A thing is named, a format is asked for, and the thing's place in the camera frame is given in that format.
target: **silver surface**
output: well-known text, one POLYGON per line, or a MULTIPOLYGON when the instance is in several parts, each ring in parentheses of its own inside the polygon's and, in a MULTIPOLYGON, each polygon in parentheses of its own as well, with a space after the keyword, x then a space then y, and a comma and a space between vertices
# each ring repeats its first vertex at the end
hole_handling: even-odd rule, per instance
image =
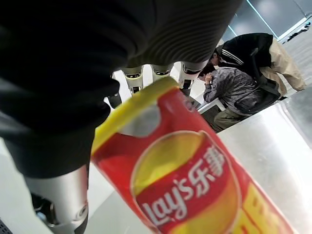
POLYGON ((300 234, 312 234, 312 87, 218 136, 300 234))
POLYGON ((36 179, 25 177, 29 191, 49 200, 54 205, 58 224, 49 223, 40 213, 38 217, 55 234, 71 234, 88 215, 87 168, 79 169, 55 178, 36 179))

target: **wall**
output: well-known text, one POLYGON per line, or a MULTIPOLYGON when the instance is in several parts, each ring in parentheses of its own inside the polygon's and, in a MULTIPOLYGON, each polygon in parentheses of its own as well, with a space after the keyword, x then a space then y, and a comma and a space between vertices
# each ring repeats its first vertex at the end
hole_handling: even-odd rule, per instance
POLYGON ((312 0, 294 0, 306 16, 312 15, 312 0))

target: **white stripe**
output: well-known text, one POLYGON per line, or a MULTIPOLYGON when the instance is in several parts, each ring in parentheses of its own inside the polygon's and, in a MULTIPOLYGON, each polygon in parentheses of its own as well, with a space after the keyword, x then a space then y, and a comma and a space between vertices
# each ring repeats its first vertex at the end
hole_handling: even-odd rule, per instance
POLYGON ((227 51, 223 51, 223 53, 224 53, 226 56, 228 56, 228 57, 234 59, 238 65, 243 65, 239 60, 237 60, 236 58, 234 58, 232 55, 228 54, 227 51))
POLYGON ((240 62, 242 63, 242 65, 244 64, 244 62, 243 62, 242 60, 240 60, 240 59, 239 59, 238 57, 236 57, 235 55, 231 54, 229 51, 227 51, 227 50, 222 50, 222 51, 229 53, 229 55, 232 55, 234 58, 236 58, 238 61, 240 61, 240 62))

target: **red packaging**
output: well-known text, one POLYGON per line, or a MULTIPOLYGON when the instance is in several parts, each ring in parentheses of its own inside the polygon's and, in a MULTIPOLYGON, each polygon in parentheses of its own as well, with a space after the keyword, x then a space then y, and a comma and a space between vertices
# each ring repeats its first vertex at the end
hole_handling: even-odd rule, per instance
POLYGON ((155 233, 294 233, 171 78, 109 117, 93 162, 155 233))

